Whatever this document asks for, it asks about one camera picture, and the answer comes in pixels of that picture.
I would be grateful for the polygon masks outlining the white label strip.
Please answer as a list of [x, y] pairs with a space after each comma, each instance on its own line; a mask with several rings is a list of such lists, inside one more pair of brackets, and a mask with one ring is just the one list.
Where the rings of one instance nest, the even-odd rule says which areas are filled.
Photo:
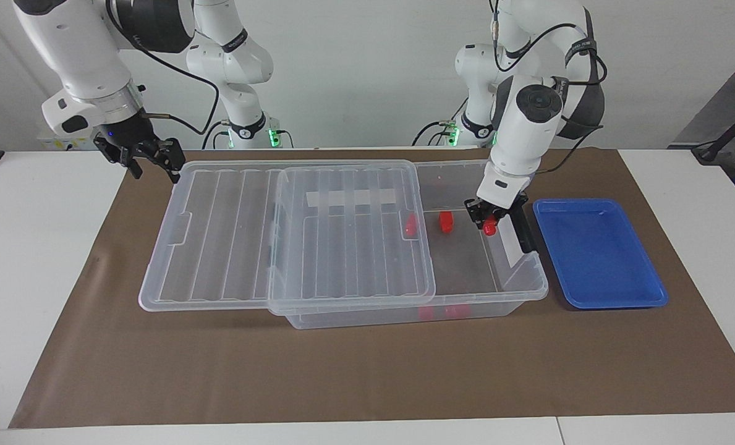
[[306, 192], [306, 205], [311, 208], [319, 206], [369, 206], [371, 203], [379, 205], [396, 205], [397, 198], [394, 189], [357, 189], [353, 191], [330, 190], [324, 192]]

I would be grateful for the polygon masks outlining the clear plastic storage box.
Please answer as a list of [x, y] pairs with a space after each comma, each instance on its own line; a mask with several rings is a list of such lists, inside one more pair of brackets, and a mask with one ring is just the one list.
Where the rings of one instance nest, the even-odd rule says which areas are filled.
[[[487, 237], [464, 208], [484, 161], [317, 164], [279, 173], [268, 308], [296, 329], [506, 316], [549, 287], [509, 218]], [[394, 189], [396, 205], [306, 205], [306, 192]], [[441, 233], [438, 215], [454, 214]], [[405, 239], [409, 213], [416, 239]]]

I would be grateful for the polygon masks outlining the white power strip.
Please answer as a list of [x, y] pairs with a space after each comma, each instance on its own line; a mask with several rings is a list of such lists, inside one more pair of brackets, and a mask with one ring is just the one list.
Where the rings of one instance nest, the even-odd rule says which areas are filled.
[[61, 137], [44, 124], [40, 126], [36, 140], [46, 150], [97, 150], [90, 135], [85, 137]]

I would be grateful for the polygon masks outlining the clear plastic box lid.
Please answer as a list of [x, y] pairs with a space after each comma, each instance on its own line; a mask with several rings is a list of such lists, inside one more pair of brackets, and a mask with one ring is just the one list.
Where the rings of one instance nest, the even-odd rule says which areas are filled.
[[142, 309], [268, 308], [279, 173], [379, 160], [194, 161], [181, 170], [138, 295]]

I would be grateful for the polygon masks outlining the black stand pole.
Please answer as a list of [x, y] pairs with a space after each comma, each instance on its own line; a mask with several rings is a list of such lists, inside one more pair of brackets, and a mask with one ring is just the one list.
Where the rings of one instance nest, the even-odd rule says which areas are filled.
[[693, 146], [691, 153], [698, 163], [711, 164], [718, 153], [733, 139], [735, 139], [735, 122], [714, 140]]

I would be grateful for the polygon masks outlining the blue plastic tray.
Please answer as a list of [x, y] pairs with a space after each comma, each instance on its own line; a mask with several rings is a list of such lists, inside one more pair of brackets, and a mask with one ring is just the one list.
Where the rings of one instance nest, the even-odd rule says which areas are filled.
[[579, 310], [668, 304], [652, 260], [615, 200], [541, 199], [533, 212], [568, 304]]

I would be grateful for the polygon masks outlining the brown paper table mat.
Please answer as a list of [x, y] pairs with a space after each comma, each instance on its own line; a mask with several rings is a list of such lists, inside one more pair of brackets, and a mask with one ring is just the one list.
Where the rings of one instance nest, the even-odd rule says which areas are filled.
[[610, 198], [669, 294], [577, 311], [559, 284], [508, 316], [297, 330], [265, 310], [149, 313], [139, 288], [171, 184], [126, 174], [9, 424], [375, 422], [735, 412], [735, 353], [616, 150], [532, 199]]

